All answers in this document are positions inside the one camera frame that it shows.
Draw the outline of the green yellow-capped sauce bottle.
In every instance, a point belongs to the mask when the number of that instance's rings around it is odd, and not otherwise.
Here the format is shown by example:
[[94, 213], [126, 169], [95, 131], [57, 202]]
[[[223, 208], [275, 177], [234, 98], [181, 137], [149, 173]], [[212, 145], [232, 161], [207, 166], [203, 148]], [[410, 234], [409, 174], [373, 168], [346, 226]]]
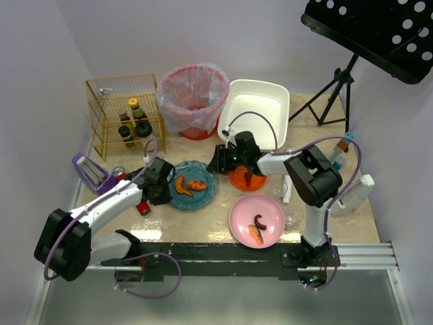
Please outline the green yellow-capped sauce bottle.
[[134, 97], [131, 98], [128, 101], [128, 104], [131, 109], [135, 123], [138, 123], [139, 121], [148, 122], [148, 117], [145, 111], [143, 110], [143, 108], [140, 106], [140, 103], [137, 98]]

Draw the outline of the teal ornate plate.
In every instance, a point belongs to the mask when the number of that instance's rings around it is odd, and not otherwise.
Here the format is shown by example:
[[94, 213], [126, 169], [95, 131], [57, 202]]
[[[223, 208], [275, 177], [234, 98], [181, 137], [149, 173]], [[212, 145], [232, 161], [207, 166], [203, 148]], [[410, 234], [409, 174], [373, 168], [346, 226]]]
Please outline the teal ornate plate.
[[168, 177], [170, 205], [181, 211], [195, 211], [207, 205], [217, 189], [215, 176], [207, 170], [207, 164], [196, 160], [175, 165]]

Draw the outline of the pink plate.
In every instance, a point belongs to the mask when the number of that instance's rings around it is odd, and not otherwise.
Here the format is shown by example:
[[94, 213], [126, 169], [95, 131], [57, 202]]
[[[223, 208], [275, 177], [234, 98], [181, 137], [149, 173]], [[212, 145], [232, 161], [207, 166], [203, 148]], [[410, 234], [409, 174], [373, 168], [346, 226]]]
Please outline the pink plate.
[[[263, 245], [259, 246], [248, 231], [249, 225], [260, 229]], [[229, 228], [235, 239], [249, 248], [273, 246], [284, 233], [285, 215], [280, 206], [268, 196], [249, 194], [237, 200], [229, 213]]]

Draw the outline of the brown-lidded seasoning bottle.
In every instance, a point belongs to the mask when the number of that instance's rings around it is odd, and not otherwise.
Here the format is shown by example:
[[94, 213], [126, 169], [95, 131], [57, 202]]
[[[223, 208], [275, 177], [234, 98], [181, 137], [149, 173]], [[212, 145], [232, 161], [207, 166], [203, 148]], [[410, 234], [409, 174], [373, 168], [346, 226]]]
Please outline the brown-lidded seasoning bottle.
[[119, 112], [118, 116], [122, 126], [133, 127], [131, 119], [125, 111]]

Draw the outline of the orange plate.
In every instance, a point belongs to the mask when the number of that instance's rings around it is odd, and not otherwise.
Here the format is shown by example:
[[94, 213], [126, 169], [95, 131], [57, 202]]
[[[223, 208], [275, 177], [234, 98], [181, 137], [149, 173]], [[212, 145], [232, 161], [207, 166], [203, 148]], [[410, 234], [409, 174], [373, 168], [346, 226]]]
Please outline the orange plate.
[[250, 187], [246, 187], [244, 173], [247, 168], [244, 166], [238, 166], [236, 170], [229, 172], [229, 179], [231, 183], [238, 189], [244, 191], [255, 191], [259, 190], [264, 186], [267, 177], [266, 176], [257, 176], [252, 174]]

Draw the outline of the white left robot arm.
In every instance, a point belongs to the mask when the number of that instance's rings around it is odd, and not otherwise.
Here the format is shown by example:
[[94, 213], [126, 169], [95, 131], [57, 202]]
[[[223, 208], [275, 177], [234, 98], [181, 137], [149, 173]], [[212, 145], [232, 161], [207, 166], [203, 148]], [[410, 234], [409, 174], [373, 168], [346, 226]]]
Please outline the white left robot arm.
[[175, 168], [156, 157], [146, 166], [126, 174], [116, 186], [95, 200], [70, 211], [56, 209], [47, 218], [34, 257], [66, 281], [77, 279], [89, 265], [131, 258], [139, 239], [126, 230], [96, 237], [105, 225], [141, 203], [158, 206], [172, 200], [169, 177]]

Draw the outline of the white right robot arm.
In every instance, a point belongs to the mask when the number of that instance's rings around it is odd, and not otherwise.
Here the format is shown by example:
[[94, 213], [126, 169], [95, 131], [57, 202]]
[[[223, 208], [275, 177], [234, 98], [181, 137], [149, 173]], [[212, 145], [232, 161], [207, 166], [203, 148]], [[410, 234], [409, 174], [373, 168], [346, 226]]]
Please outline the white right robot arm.
[[327, 210], [342, 185], [342, 176], [317, 147], [318, 143], [331, 138], [322, 137], [286, 153], [265, 153], [260, 150], [251, 132], [242, 131], [234, 136], [229, 145], [215, 146], [207, 171], [227, 174], [238, 166], [244, 166], [257, 176], [289, 176], [306, 205], [302, 245], [311, 250], [323, 249], [331, 245]]

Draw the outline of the dark spice jar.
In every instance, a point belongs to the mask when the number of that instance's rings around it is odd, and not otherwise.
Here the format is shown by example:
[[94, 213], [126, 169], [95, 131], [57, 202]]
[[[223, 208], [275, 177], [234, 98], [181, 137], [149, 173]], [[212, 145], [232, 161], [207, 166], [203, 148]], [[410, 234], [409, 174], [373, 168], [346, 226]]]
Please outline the dark spice jar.
[[131, 135], [130, 129], [127, 126], [119, 127], [118, 133], [127, 148], [132, 148], [135, 145], [133, 136]]

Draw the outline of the clear black-lidded shaker jar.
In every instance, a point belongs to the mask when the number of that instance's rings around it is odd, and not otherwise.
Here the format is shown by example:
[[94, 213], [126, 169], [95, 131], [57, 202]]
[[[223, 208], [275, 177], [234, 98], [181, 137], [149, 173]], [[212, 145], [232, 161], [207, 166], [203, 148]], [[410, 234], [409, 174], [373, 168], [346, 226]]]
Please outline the clear black-lidded shaker jar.
[[155, 147], [157, 150], [161, 149], [160, 140], [154, 134], [152, 125], [145, 120], [138, 120], [135, 125], [135, 133], [141, 140], [143, 148], [148, 145], [147, 150], [153, 151]]

